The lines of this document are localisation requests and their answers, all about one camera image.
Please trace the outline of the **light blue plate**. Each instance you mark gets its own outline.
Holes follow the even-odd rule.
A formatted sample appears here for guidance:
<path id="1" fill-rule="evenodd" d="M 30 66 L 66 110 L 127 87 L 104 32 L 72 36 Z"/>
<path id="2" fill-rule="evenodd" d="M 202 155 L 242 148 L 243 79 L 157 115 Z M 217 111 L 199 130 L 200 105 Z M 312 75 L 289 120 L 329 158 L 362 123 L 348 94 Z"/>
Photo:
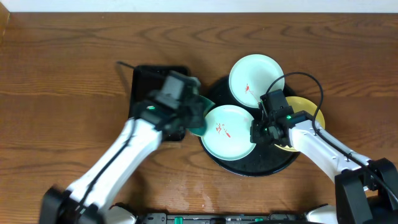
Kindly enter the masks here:
<path id="1" fill-rule="evenodd" d="M 284 75 L 280 65 L 261 54 L 239 59 L 229 73 L 229 89 L 235 100 L 249 108 L 258 108 L 260 96 L 273 81 Z"/>
<path id="2" fill-rule="evenodd" d="M 206 131 L 200 137 L 204 148 L 217 159 L 236 161 L 250 154 L 256 144 L 250 141 L 253 116 L 235 105 L 222 105 L 205 116 Z"/>

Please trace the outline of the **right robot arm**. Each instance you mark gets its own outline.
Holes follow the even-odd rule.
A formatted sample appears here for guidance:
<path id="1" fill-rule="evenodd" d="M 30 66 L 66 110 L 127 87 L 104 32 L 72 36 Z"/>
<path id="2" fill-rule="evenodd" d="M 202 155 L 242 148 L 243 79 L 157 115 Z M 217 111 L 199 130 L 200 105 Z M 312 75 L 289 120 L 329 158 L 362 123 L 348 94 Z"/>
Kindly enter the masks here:
<path id="1" fill-rule="evenodd" d="M 386 158 L 372 160 L 334 138 L 306 111 L 291 107 L 254 120 L 251 142 L 294 148 L 335 185 L 336 205 L 305 215 L 307 223 L 397 223 L 397 169 Z"/>

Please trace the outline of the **light blue plate top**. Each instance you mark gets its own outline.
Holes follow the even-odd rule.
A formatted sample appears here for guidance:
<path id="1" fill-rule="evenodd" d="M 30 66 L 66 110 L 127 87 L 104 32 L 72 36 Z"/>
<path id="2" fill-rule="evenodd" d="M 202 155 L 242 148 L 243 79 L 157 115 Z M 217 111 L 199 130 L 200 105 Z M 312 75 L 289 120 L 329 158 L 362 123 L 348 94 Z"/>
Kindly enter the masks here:
<path id="1" fill-rule="evenodd" d="M 229 89 L 235 100 L 249 108 L 258 108 L 260 96 L 273 81 L 284 75 L 280 65 L 261 54 L 239 59 L 229 73 Z"/>

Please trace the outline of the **yellow plate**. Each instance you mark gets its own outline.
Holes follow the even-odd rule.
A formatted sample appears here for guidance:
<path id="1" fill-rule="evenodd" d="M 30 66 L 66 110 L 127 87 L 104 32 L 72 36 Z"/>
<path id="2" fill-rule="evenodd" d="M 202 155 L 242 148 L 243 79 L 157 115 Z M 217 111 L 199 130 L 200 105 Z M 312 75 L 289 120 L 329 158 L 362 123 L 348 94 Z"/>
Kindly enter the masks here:
<path id="1" fill-rule="evenodd" d="M 312 101 L 302 98 L 299 96 L 288 96 L 286 97 L 288 104 L 293 108 L 294 112 L 306 111 L 311 115 L 315 114 L 317 105 Z M 321 111 L 316 116 L 316 121 L 320 123 L 322 128 L 325 128 L 325 119 Z"/>

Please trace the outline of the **green sponge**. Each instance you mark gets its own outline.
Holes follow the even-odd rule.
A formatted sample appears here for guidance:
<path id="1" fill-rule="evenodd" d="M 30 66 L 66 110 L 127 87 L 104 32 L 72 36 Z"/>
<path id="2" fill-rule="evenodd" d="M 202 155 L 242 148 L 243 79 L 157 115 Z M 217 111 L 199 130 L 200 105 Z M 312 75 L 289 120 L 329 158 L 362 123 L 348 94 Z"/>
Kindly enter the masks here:
<path id="1" fill-rule="evenodd" d="M 189 131 L 192 135 L 203 136 L 207 129 L 205 116 L 215 106 L 215 103 L 208 98 L 199 95 L 193 104 L 192 124 Z"/>

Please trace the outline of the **light blue plate bottom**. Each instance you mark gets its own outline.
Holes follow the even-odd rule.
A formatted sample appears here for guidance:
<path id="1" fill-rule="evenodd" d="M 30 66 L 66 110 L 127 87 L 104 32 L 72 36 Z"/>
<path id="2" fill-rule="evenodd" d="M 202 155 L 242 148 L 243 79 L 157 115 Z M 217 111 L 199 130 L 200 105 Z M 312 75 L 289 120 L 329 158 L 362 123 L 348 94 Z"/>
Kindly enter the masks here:
<path id="1" fill-rule="evenodd" d="M 256 144 L 250 141 L 253 116 L 235 105 L 222 105 L 205 116 L 206 131 L 200 137 L 204 148 L 217 159 L 236 161 L 250 154 Z"/>

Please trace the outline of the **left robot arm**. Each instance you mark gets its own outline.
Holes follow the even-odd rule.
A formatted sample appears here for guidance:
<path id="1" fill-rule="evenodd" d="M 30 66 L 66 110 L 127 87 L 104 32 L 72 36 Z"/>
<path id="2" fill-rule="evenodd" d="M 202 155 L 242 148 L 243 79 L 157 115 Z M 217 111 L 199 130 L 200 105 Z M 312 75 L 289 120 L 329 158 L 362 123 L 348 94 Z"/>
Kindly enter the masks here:
<path id="1" fill-rule="evenodd" d="M 214 103 L 204 96 L 152 91 L 135 103 L 121 134 L 96 164 L 66 190 L 48 189 L 40 223 L 136 223 L 128 208 L 113 205 L 115 196 L 164 138 L 191 129 L 205 130 L 205 115 Z"/>

